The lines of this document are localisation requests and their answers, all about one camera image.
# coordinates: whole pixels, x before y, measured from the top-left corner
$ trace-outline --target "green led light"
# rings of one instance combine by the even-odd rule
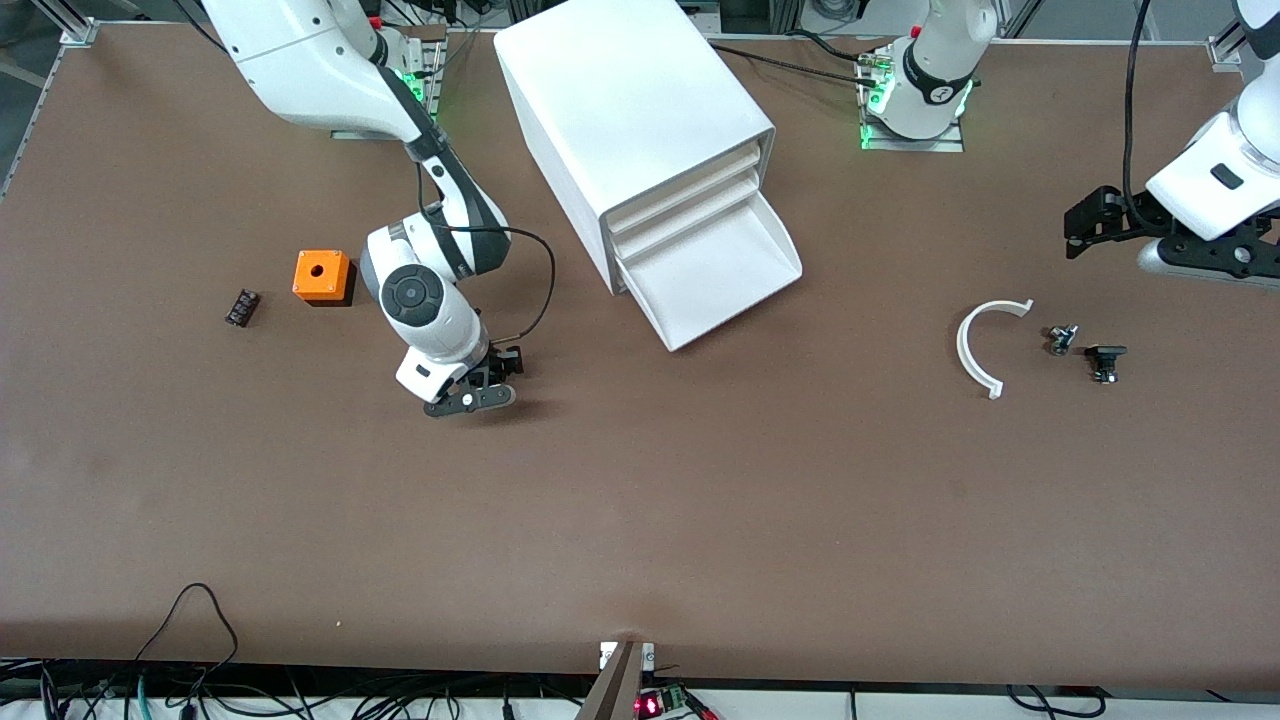
[[[969,94],[970,92],[973,92],[973,82],[972,81],[960,92],[960,104],[956,105],[956,117],[957,118],[964,114],[964,104],[969,101]]]
[[[426,82],[413,77],[413,73],[401,73],[401,81],[403,81],[404,85],[408,86],[410,92],[413,94],[413,97],[416,97],[417,101],[421,102],[422,99],[426,96]]]
[[[867,108],[876,114],[883,113],[895,85],[897,83],[893,79],[893,73],[884,73],[884,79],[872,90],[870,97],[867,100]]]

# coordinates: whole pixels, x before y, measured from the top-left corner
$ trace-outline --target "white drawer unit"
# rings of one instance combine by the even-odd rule
[[[773,123],[678,5],[570,0],[494,44],[564,214],[668,350],[800,278],[760,195]]]

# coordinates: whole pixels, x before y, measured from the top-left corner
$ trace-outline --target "orange box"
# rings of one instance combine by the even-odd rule
[[[342,250],[303,250],[293,270],[293,295],[317,307],[351,306],[356,269]]]

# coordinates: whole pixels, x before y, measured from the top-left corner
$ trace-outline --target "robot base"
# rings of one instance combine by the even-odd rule
[[[904,137],[891,131],[870,106],[883,101],[883,94],[893,82],[893,45],[886,45],[868,54],[865,63],[855,65],[855,76],[868,78],[877,87],[858,86],[858,115],[863,150],[908,150],[916,152],[964,152],[959,115],[942,135],[927,140]]]

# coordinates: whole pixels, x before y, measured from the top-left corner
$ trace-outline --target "metal frame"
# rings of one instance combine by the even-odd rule
[[[1226,27],[1208,36],[1208,58],[1213,61],[1213,72],[1238,70],[1240,50],[1245,46],[1244,28],[1239,20],[1231,20]]]
[[[40,110],[45,106],[45,97],[49,96],[49,88],[54,85],[54,76],[58,74],[58,65],[63,64],[64,53],[67,53],[67,47],[59,47],[58,56],[54,58],[54,65],[49,68],[49,77],[45,78],[44,87],[40,90],[40,97],[36,100],[36,109],[31,113],[31,120],[27,122],[27,131],[22,133],[22,141],[18,142],[18,152],[14,154],[13,163],[9,163],[9,169],[4,176],[4,183],[0,184],[0,201],[3,201],[5,195],[9,193],[9,183],[13,182],[13,176],[18,172],[18,163],[22,161],[22,154],[27,150],[27,141],[31,140],[31,131],[36,127],[36,118],[40,117]]]
[[[97,20],[81,13],[70,0],[31,1],[63,28],[63,45],[84,47],[97,36]]]
[[[1001,23],[1004,28],[1004,37],[1021,37],[1027,32],[1027,26],[1036,18],[1036,13],[1039,12],[1041,5],[1044,0],[1027,0],[1023,8],[1018,10],[1018,14],[1009,19],[1007,23]]]
[[[9,76],[12,78],[18,78],[22,82],[24,82],[27,85],[31,85],[31,86],[35,86],[35,87],[44,87],[45,86],[45,78],[44,78],[44,76],[38,76],[38,74],[28,70],[27,68],[23,68],[22,65],[19,65],[13,59],[13,55],[10,55],[9,51],[5,50],[4,47],[0,47],[0,73],[4,73],[4,74],[6,74],[6,76]]]
[[[634,720],[645,653],[641,643],[623,641],[609,655],[609,662],[591,684],[575,720]]]

